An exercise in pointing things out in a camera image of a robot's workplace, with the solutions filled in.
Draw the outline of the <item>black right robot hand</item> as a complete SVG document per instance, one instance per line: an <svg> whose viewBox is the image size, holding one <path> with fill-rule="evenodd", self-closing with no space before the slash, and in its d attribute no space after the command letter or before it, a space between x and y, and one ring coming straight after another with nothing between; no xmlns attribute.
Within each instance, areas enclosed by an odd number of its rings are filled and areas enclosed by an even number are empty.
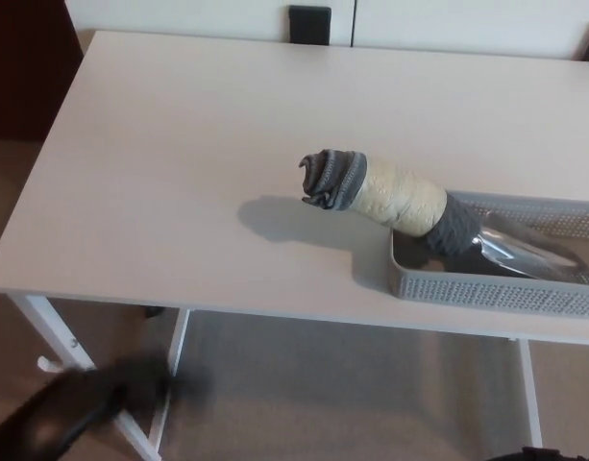
<svg viewBox="0 0 589 461"><path fill-rule="evenodd" d="M524 447L518 452L498 456L489 461L556 461L561 459L562 455L556 449Z"/></svg>

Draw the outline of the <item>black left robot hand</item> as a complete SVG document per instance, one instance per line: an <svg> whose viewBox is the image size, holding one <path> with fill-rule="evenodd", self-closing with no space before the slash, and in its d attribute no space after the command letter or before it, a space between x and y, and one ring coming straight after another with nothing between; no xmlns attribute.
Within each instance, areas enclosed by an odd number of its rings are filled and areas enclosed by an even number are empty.
<svg viewBox="0 0 589 461"><path fill-rule="evenodd" d="M167 357L146 352L104 367L68 368L0 423L0 460L58 460L88 430L128 411L147 413L169 402L204 402L209 373L173 373Z"/></svg>

